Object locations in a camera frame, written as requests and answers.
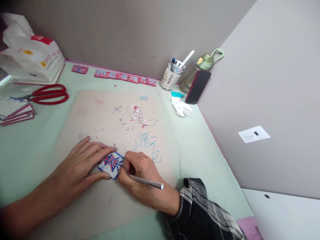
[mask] right hand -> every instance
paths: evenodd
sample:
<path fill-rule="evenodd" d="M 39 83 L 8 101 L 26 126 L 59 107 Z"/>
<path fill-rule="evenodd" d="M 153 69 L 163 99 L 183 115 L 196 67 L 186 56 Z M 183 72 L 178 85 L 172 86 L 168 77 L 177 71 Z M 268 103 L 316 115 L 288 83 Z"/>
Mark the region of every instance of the right hand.
<path fill-rule="evenodd" d="M 136 176 L 163 183 L 164 189 L 160 190 L 133 180 L 128 173 L 134 171 Z M 126 152 L 118 181 L 141 203 L 171 216 L 178 213 L 180 207 L 179 192 L 162 179 L 152 159 L 143 152 Z"/>

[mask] smartphone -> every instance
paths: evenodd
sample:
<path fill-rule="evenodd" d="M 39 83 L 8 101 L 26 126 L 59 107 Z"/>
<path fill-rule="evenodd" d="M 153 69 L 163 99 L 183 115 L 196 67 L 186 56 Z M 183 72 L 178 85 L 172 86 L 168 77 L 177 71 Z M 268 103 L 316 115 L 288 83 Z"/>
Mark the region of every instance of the smartphone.
<path fill-rule="evenodd" d="M 211 72 L 199 70 L 194 77 L 193 83 L 186 97 L 185 102 L 188 104 L 196 104 L 207 85 L 207 82 L 211 76 Z"/>

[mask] white plastic bag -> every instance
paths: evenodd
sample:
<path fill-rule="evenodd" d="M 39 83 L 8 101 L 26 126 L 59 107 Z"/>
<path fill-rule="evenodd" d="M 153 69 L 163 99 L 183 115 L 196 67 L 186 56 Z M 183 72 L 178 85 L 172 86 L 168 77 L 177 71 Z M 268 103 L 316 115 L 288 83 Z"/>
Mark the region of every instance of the white plastic bag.
<path fill-rule="evenodd" d="M 3 32 L 8 49 L 0 52 L 0 67 L 16 79 L 51 82 L 64 63 L 56 42 L 34 35 L 24 16 L 4 13 L 1 17 L 8 26 Z"/>

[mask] white tissue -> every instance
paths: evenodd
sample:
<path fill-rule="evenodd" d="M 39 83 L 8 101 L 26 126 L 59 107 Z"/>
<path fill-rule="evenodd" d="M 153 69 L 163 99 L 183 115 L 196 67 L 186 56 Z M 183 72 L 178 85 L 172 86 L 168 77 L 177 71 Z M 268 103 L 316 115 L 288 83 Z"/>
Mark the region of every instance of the white tissue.
<path fill-rule="evenodd" d="M 179 97 L 172 97 L 171 104 L 176 109 L 176 113 L 181 117 L 183 117 L 184 114 L 189 117 L 192 113 L 193 109 L 188 104 L 180 102 Z"/>

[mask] sleeve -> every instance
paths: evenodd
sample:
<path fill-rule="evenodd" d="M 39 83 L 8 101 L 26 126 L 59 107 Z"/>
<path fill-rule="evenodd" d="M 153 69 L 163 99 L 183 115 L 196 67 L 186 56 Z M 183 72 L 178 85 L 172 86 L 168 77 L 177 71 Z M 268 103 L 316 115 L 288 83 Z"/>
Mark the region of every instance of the sleeve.
<path fill-rule="evenodd" d="M 171 239 L 247 240 L 231 217 L 218 204 L 208 200 L 206 188 L 199 178 L 185 178 L 180 191 L 178 214 L 167 219 Z"/>

